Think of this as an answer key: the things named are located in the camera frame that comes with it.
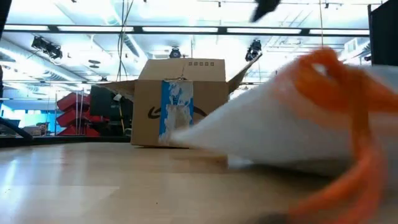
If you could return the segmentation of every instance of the ceiling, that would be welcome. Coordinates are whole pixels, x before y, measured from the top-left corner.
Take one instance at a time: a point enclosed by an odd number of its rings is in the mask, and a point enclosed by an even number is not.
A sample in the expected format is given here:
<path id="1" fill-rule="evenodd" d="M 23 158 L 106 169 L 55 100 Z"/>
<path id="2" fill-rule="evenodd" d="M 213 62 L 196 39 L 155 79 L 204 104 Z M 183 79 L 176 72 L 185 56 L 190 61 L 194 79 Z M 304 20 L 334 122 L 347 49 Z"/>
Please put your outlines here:
<path id="1" fill-rule="evenodd" d="M 275 12 L 252 24 L 249 20 L 256 7 L 252 0 L 135 0 L 126 25 L 367 29 L 368 4 L 372 4 L 374 9 L 381 2 L 322 0 L 320 5 L 319 0 L 282 0 Z M 7 24 L 120 26 L 122 8 L 122 0 L 13 0 Z M 51 62 L 48 56 L 37 52 L 31 47 L 34 37 L 43 37 L 61 46 L 63 58 Z M 32 86 L 36 86 L 34 91 L 48 95 L 53 95 L 54 91 L 90 89 L 89 84 L 73 81 L 98 81 L 102 77 L 115 81 L 120 62 L 118 39 L 118 34 L 111 33 L 5 32 L 0 42 L 0 53 L 3 58 L 13 60 L 0 61 L 8 67 L 4 80 L 69 82 L 7 85 L 9 90 L 33 89 Z M 264 55 L 253 65 L 245 82 L 265 82 L 274 70 L 321 47 L 322 43 L 335 49 L 350 63 L 362 63 L 346 56 L 345 44 L 354 37 L 128 34 L 122 53 L 126 72 L 122 69 L 119 79 L 137 78 L 148 58 L 166 58 L 172 47 L 179 47 L 187 57 L 225 59 L 229 79 L 247 64 L 244 56 L 254 39 L 261 40 Z M 139 57 L 132 48 L 139 52 Z M 89 60 L 101 62 L 99 68 L 90 68 L 92 63 Z"/>

